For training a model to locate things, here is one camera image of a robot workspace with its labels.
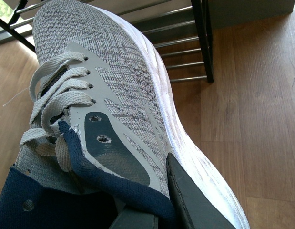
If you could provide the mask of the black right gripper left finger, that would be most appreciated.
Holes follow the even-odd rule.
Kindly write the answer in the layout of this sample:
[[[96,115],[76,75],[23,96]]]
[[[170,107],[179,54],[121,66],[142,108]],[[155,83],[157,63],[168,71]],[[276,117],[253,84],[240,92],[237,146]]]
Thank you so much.
[[[154,214],[145,213],[125,207],[120,212],[110,229],[157,229],[159,227],[158,217]]]

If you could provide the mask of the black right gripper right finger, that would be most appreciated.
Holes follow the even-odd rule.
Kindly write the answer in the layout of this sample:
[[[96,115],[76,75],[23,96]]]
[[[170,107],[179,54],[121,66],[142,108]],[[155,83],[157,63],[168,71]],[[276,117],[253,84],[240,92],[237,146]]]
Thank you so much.
[[[170,199],[179,229],[233,229],[234,226],[211,204],[172,153],[167,156]]]

